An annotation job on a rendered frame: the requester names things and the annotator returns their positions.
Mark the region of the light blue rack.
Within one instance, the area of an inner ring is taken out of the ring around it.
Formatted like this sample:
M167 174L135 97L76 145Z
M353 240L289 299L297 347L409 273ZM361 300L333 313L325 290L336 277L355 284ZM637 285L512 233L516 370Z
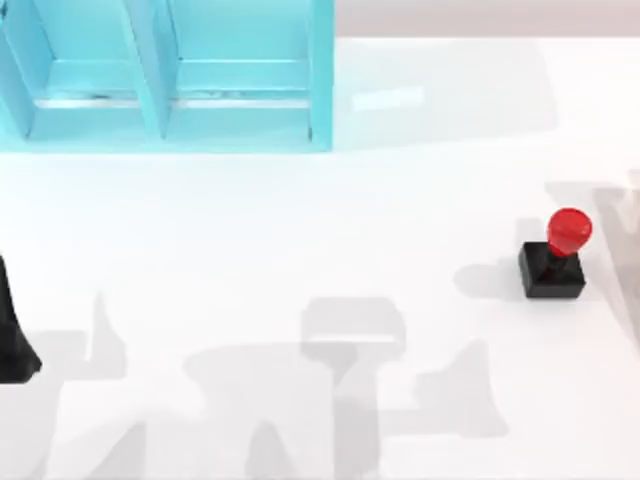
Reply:
M335 0L0 0L0 152L333 145Z

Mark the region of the red and black stamp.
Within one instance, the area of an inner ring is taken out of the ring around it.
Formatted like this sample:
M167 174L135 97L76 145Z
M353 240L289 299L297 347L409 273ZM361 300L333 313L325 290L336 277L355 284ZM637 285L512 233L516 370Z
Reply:
M534 300L576 300L586 279L579 252L593 234L591 218L566 207L549 219L544 241L526 241L518 254L524 295Z

